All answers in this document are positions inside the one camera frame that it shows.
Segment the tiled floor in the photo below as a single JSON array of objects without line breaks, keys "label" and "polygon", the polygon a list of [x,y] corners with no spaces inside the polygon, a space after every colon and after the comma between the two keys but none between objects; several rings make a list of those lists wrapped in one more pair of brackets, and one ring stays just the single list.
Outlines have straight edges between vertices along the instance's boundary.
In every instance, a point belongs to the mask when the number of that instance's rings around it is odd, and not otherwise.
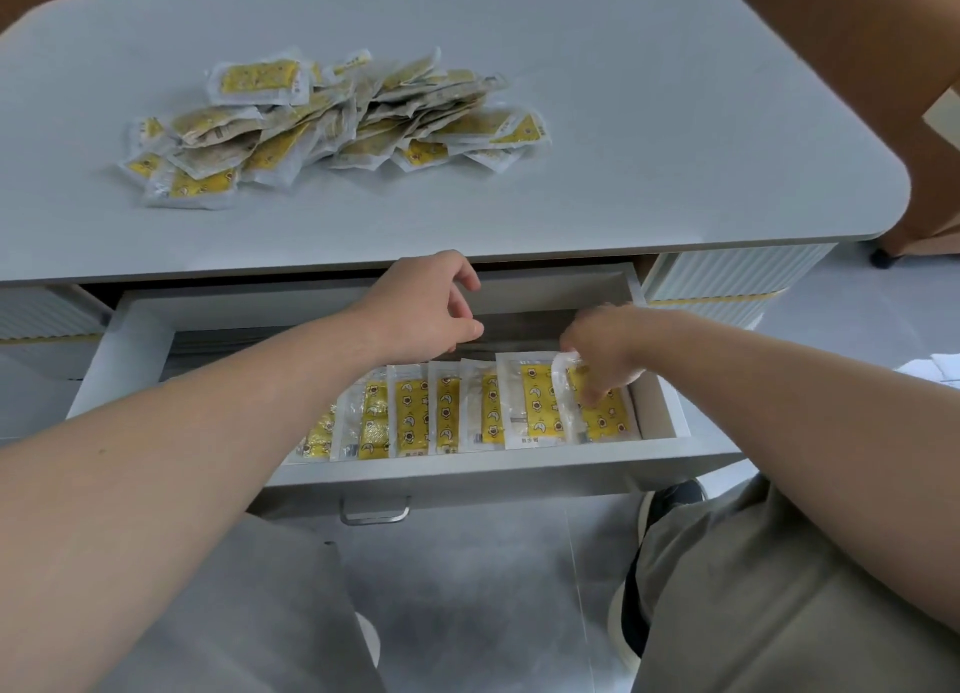
[{"label": "tiled floor", "polygon": [[[960,352],[960,260],[905,259],[889,271],[840,246],[777,299],[758,330],[896,367]],[[0,361],[0,438],[66,412],[74,383]],[[685,405],[691,432],[719,432]],[[748,461],[703,479],[716,495]],[[393,693],[608,693],[630,676],[606,638],[607,605],[636,550],[627,496],[415,510],[401,524],[348,529],[296,519],[336,540],[360,612],[382,640]]]}]

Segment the drawer handle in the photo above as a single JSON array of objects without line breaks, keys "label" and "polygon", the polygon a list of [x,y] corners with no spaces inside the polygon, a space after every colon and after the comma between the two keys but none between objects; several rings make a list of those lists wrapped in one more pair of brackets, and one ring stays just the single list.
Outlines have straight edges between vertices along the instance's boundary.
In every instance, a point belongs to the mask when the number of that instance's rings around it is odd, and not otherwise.
[{"label": "drawer handle", "polygon": [[410,515],[410,496],[407,496],[403,510],[394,516],[351,517],[347,514],[344,499],[340,499],[340,520],[347,526],[374,526],[375,524],[396,524]]}]

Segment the drawer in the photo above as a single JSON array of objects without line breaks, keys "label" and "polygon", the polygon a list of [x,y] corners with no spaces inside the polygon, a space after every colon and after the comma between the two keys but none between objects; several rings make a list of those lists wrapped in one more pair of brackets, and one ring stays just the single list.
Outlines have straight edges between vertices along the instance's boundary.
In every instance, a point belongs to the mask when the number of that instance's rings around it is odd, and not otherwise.
[{"label": "drawer", "polygon": [[[462,356],[556,349],[575,311],[642,304],[630,263],[480,274],[467,298],[486,333]],[[160,289],[124,295],[70,416],[151,386],[259,339],[340,311],[372,280]],[[460,505],[649,489],[740,458],[730,445],[690,436],[676,390],[646,372],[630,386],[642,440],[558,448],[282,465],[264,494],[303,500],[311,512],[350,507]]]}]

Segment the skin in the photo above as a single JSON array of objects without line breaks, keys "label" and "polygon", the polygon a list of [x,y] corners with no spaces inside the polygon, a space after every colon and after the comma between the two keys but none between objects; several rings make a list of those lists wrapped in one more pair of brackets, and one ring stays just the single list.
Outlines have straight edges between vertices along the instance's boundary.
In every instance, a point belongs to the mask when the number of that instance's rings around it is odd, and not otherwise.
[{"label": "skin", "polygon": [[685,311],[588,311],[560,345],[589,365],[589,401],[660,374],[854,561],[960,631],[956,389]]},{"label": "skin", "polygon": [[[320,408],[483,332],[458,283],[479,287],[459,253],[405,259],[346,311],[7,446],[4,689],[85,690],[109,671]],[[666,377],[868,572],[960,628],[960,393],[682,311],[586,312],[561,345],[594,399],[641,368]]]},{"label": "skin", "polygon": [[481,335],[459,253],[395,263],[346,311],[0,454],[0,680],[86,690],[159,617],[319,408],[374,367]]}]

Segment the person's right hand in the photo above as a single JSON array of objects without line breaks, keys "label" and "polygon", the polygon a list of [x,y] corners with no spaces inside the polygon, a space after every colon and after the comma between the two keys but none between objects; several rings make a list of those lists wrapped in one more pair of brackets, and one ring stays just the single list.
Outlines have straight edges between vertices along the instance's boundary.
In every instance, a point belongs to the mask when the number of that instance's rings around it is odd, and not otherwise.
[{"label": "person's right hand", "polygon": [[583,403],[596,405],[608,389],[628,384],[645,368],[640,356],[644,319],[650,309],[601,306],[585,309],[559,338],[565,352],[577,352],[589,367]]}]

